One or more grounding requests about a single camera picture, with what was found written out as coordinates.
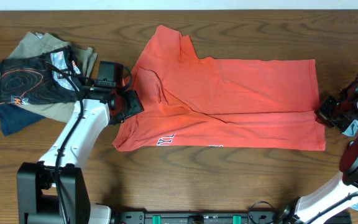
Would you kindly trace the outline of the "red orange soccer t-shirt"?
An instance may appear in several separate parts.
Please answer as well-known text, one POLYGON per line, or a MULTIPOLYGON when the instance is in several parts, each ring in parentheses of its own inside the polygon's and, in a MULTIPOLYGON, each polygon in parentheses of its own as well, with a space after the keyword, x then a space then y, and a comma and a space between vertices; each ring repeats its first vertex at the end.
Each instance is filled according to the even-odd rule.
POLYGON ((314 60, 199 58, 189 36, 158 26, 132 77, 144 110, 120 126, 119 151, 326 147, 314 60))

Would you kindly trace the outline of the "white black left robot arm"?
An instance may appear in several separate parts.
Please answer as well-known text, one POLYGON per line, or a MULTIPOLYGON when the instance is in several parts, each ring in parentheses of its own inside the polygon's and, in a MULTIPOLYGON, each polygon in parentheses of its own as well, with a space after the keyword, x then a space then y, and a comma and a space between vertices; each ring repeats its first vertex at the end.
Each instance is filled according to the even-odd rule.
POLYGON ((127 67, 102 61, 97 79, 75 87, 75 107, 52 147, 36 163, 23 163, 17 172, 20 223, 119 223, 111 207, 92 204, 83 169, 90 152, 109 125, 143 112, 127 67))

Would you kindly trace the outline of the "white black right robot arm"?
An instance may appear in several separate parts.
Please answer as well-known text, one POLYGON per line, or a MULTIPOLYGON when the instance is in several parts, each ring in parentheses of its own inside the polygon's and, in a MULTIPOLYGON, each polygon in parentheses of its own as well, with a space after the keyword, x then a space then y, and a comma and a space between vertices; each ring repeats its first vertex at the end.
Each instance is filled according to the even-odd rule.
MULTIPOLYGON (((339 97, 328 96, 316 110, 328 127, 342 133, 352 131, 358 122, 358 75, 339 97)), ((288 205, 277 223, 350 223, 347 208, 358 204, 358 137, 344 151, 339 172, 312 194, 288 205)))

